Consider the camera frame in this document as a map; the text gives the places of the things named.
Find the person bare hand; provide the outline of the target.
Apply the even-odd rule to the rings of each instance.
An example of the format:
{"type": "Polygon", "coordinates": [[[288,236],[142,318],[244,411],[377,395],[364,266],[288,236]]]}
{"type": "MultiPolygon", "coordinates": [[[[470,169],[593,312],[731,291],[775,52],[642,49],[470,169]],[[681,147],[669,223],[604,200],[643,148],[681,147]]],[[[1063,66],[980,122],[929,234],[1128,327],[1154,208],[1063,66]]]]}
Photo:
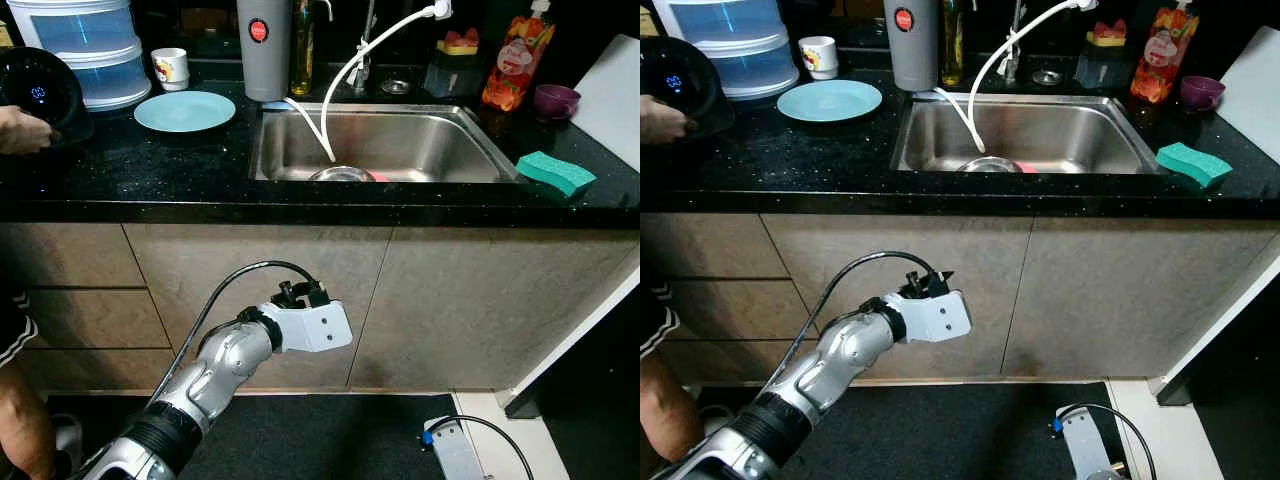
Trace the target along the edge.
{"type": "Polygon", "coordinates": [[[27,155],[47,148],[54,129],[18,106],[1,106],[1,155],[27,155]]]}
{"type": "Polygon", "coordinates": [[[640,143],[669,145],[685,138],[695,123],[650,95],[640,96],[640,143]]]}

